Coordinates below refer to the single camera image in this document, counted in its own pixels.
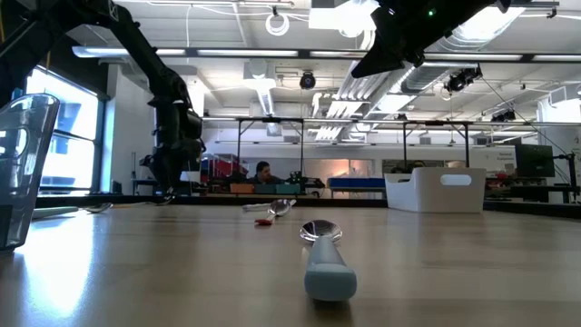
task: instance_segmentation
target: table surface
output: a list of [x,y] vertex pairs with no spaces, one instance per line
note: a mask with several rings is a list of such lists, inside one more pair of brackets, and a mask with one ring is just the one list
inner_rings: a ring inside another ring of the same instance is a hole
[[[294,208],[273,226],[238,207],[141,206],[32,224],[0,256],[2,326],[578,326],[581,224],[508,213]],[[312,219],[359,288],[304,293]]]

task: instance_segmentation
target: light blue handle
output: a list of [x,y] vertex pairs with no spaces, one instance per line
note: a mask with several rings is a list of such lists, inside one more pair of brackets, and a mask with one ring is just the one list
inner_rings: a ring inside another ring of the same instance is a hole
[[320,237],[312,246],[307,272],[305,291],[320,301],[347,301],[357,291],[357,276],[337,251],[331,238]]

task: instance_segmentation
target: window frame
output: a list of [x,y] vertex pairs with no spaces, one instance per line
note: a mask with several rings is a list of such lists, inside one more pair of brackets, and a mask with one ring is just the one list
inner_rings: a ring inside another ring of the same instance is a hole
[[[103,124],[104,124],[104,116],[105,116],[105,102],[106,99],[103,99],[99,94],[82,87],[81,85],[62,77],[55,72],[47,70],[46,68],[42,67],[41,65],[37,65],[34,69],[40,70],[44,74],[48,74],[53,78],[59,79],[64,83],[69,84],[83,92],[91,94],[97,98],[97,121],[96,121],[96,129],[95,129],[95,138],[94,140],[90,138],[83,137],[81,135],[72,134],[67,131],[59,130],[55,128],[53,130],[53,135],[63,137],[65,139],[72,139],[78,141],[85,141],[91,142],[94,146],[94,155],[93,155],[93,176],[91,179],[91,186],[90,187],[74,187],[74,186],[40,186],[39,190],[41,192],[72,192],[72,191],[89,191],[89,192],[98,192],[100,190],[101,184],[101,159],[103,157]],[[34,69],[30,71],[27,77],[32,77]],[[26,89],[28,88],[28,78],[25,79],[25,89],[24,94],[26,94]]]

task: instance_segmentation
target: camera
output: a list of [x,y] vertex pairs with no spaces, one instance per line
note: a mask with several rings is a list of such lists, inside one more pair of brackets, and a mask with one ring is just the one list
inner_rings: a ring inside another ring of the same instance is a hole
[[303,90],[310,90],[317,84],[317,79],[312,72],[303,72],[300,78],[300,88]]

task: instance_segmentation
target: ceiling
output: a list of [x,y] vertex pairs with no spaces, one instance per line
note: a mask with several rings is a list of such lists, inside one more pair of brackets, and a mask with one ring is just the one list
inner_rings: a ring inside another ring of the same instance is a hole
[[[186,40],[186,14],[188,6],[149,5],[139,0],[119,0],[141,23],[141,30],[154,46],[192,46],[192,47],[253,47],[253,48],[316,48],[316,49],[354,49],[358,48],[362,37],[347,38],[335,30],[309,29],[308,23],[290,20],[290,30],[283,36],[274,36],[265,29],[266,15],[246,15],[268,13],[268,7],[240,7],[239,26],[233,8],[212,6],[217,14],[199,7],[193,7],[188,16],[189,43]],[[34,0],[21,0],[33,5]],[[310,0],[294,1],[294,9],[281,9],[283,13],[307,15]],[[561,0],[558,8],[560,15],[581,16],[581,1]],[[547,9],[527,10],[525,15],[544,14]],[[489,43],[483,51],[495,52],[549,52],[581,53],[581,20],[518,18],[502,35]],[[120,46],[113,34],[100,27],[81,26],[69,35],[82,45]],[[249,102],[257,99],[251,89],[242,87],[244,59],[164,59],[167,64],[189,64],[198,68],[212,90],[211,96],[218,99],[215,113],[226,112],[228,108],[248,107]],[[351,61],[315,60],[274,60],[277,74],[283,78],[277,81],[279,88],[271,94],[274,102],[310,104],[312,96],[320,89],[337,90],[348,73]],[[303,70],[314,72],[318,78],[317,89],[303,91],[299,79]],[[483,64],[485,78],[506,100],[514,100],[517,110],[526,117],[534,119],[537,108],[536,99],[547,96],[547,90],[558,88],[563,83],[581,81],[581,66],[573,64]],[[502,103],[499,96],[492,92],[483,81],[471,85],[466,92],[455,94],[451,101],[440,96],[441,84],[436,83],[426,91],[433,96],[420,96],[411,104],[408,111],[410,119],[476,119],[483,111],[495,108]]]

